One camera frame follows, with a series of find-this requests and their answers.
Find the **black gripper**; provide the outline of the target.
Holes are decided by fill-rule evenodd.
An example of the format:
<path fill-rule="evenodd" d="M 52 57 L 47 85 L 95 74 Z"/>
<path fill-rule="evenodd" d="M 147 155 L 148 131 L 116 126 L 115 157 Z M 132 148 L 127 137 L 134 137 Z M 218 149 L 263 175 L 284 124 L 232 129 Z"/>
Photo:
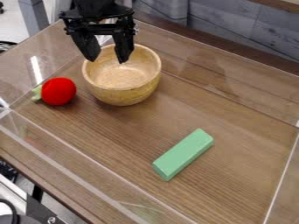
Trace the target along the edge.
<path fill-rule="evenodd" d="M 128 61 L 135 50 L 134 13 L 134 9 L 126 6 L 110 6 L 94 16 L 83 16 L 78 8 L 60 13 L 66 33 L 88 61 L 95 61 L 102 51 L 95 35 L 112 35 L 118 61 L 120 64 Z"/>

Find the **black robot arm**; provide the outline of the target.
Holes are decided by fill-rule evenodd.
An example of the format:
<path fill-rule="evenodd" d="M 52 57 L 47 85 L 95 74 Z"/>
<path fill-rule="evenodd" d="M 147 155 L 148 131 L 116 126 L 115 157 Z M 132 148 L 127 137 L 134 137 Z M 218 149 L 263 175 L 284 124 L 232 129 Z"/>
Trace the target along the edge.
<path fill-rule="evenodd" d="M 60 13 L 66 33 L 84 58 L 95 61 L 102 52 L 96 36 L 111 36 L 119 63 L 126 63 L 135 50 L 136 23 L 132 8 L 116 0 L 74 0 L 75 8 Z"/>

